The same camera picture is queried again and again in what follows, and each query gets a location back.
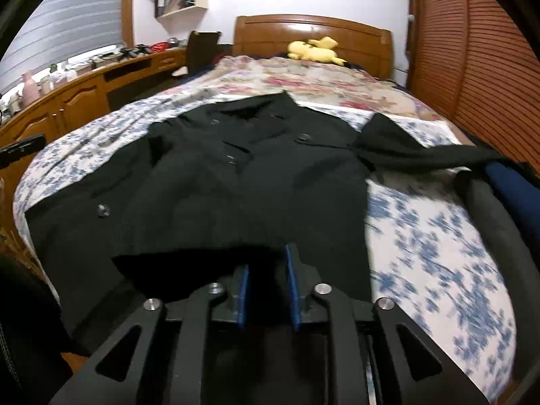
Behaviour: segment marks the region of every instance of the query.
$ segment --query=bed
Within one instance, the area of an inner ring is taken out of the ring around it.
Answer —
[[[325,35],[340,43],[339,56],[366,71],[271,57],[293,40]],[[13,200],[28,248],[33,250],[26,210],[96,170],[151,123],[211,102],[286,90],[300,105],[338,116],[359,132],[374,112],[382,112],[425,146],[469,143],[432,109],[385,81],[393,61],[388,31],[315,16],[238,17],[233,52],[201,77],[100,117],[41,151]],[[495,262],[450,187],[454,174],[384,172],[369,179],[373,299],[398,302],[493,400],[510,379],[514,312]],[[62,285],[49,277],[52,288]]]

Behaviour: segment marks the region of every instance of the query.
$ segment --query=blue cloth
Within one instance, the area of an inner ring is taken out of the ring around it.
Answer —
[[[540,189],[513,168],[499,162],[489,163],[485,173],[540,269]]]

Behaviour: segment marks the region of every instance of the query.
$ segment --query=blue and white bedsheet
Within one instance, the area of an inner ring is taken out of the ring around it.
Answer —
[[[211,89],[158,94],[51,143],[33,159],[15,192],[13,214],[22,239],[33,251],[27,209],[96,170],[115,151],[143,136],[151,123],[238,98]],[[373,114],[298,103],[338,116],[357,131]],[[442,121],[389,117],[424,146],[460,144]],[[383,172],[368,180],[366,237],[373,300],[385,296],[396,301],[493,400],[510,379],[514,312],[495,262],[450,186],[454,174]]]

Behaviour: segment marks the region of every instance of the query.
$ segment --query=window blind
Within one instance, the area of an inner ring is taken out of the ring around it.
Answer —
[[[0,92],[52,63],[122,43],[122,0],[43,0],[0,61]]]

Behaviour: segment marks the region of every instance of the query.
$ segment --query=metal screw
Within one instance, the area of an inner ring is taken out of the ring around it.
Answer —
[[[147,311],[157,311],[161,307],[161,300],[160,299],[148,299],[143,304],[144,308]]]
[[[321,295],[329,294],[332,292],[332,286],[326,283],[319,283],[318,285],[315,285],[315,292]]]
[[[223,291],[223,285],[221,283],[210,283],[208,285],[208,292],[210,294],[219,294]]]
[[[381,309],[384,309],[385,311],[389,311],[396,305],[396,303],[394,303],[391,299],[379,299],[379,301],[377,301],[377,304]]]

